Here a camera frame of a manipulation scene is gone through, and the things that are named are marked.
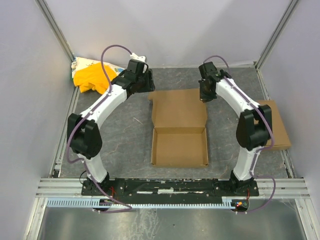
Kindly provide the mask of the brown cardboard box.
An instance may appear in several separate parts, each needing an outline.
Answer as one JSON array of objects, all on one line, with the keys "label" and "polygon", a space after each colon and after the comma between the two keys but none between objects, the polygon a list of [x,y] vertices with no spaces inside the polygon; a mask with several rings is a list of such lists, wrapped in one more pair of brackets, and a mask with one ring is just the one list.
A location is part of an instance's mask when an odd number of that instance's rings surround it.
[{"label": "brown cardboard box", "polygon": [[151,164],[159,168],[209,165],[206,105],[197,88],[151,92]]}]

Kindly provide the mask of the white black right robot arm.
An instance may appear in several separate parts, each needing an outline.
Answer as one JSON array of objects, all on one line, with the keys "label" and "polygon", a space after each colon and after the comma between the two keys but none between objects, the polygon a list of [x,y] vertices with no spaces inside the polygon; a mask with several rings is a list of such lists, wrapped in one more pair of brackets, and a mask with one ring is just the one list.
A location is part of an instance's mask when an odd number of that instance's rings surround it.
[{"label": "white black right robot arm", "polygon": [[254,193],[258,189],[254,179],[257,160],[268,140],[274,140],[271,107],[252,100],[228,72],[218,70],[212,62],[205,62],[198,69],[200,100],[207,103],[222,97],[238,117],[235,135],[240,149],[237,163],[229,180],[214,181],[215,188],[231,196]]}]

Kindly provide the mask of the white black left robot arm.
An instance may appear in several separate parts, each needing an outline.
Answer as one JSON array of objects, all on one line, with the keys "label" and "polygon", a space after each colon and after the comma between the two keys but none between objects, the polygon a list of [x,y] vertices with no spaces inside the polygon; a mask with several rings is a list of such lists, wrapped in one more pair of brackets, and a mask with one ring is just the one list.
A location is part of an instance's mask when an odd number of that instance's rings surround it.
[{"label": "white black left robot arm", "polygon": [[84,196],[108,196],[115,180],[103,166],[101,149],[103,140],[100,128],[110,114],[135,93],[155,90],[153,72],[144,57],[130,59],[127,68],[113,80],[109,80],[107,91],[80,114],[72,113],[67,119],[66,151],[73,151],[76,159],[66,159],[73,164],[81,162],[87,173],[82,183]]}]

